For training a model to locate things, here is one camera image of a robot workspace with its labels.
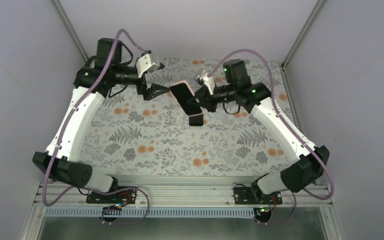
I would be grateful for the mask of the clear phone case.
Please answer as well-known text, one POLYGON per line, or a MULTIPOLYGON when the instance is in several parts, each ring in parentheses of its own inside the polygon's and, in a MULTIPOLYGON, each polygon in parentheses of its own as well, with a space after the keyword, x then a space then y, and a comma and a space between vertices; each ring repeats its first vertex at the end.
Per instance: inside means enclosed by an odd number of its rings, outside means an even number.
POLYGON ((182 128, 185 125, 185 113, 176 100, 170 101, 169 125, 182 128))

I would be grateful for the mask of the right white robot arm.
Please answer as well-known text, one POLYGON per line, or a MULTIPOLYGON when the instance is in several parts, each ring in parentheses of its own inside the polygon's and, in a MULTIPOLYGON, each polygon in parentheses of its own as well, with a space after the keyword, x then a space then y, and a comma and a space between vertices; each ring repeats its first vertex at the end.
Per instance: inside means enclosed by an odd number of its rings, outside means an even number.
POLYGON ((227 85, 217 86, 206 70, 195 80, 201 87, 189 103, 215 112, 217 104, 236 102, 256 118, 272 134, 291 161, 277 173, 267 173, 251 184, 251 198, 264 203, 274 192, 289 190, 298 193, 320 178, 326 171, 329 150, 305 137, 277 106, 272 92, 262 82, 252 83, 243 60, 233 59, 223 64, 227 85))

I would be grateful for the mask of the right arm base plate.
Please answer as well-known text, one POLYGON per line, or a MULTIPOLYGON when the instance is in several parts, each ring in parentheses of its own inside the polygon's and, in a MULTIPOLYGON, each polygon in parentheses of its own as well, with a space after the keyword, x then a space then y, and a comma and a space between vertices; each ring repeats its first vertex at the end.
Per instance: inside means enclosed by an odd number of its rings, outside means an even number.
POLYGON ((264 194, 257 186, 245 186, 238 183, 233 187, 233 198, 236 205, 281 205, 280 191, 264 194))

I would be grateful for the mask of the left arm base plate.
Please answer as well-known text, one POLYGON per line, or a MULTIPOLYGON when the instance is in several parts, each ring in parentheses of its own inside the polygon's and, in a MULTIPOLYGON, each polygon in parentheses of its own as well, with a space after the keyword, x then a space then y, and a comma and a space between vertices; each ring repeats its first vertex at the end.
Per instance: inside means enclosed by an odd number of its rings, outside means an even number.
POLYGON ((111 195, 104 195, 102 193, 97 193, 92 191, 87 195, 86 202, 88 204, 107 204, 107 205, 116 205, 116 204, 135 204, 137 189, 134 187, 119 186, 117 190, 112 190, 116 192, 111 195))

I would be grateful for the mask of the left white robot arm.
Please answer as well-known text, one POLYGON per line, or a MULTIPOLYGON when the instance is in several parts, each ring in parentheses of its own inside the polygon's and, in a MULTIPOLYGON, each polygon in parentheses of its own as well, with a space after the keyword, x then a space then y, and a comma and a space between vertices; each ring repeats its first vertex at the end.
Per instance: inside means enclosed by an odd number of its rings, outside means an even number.
POLYGON ((168 87, 155 83, 147 86, 146 74, 165 67, 156 55, 145 50, 135 64, 130 65, 130 60, 122 62, 122 51, 127 46, 119 40, 112 51, 113 42, 111 38, 98 41, 96 55, 76 74, 70 104, 55 137, 44 152, 35 152, 32 158, 48 179, 99 191, 99 196, 108 203, 119 197, 118 180, 80 160, 92 119, 104 100, 113 97, 111 92, 116 85, 135 86, 145 101, 169 91, 168 87))

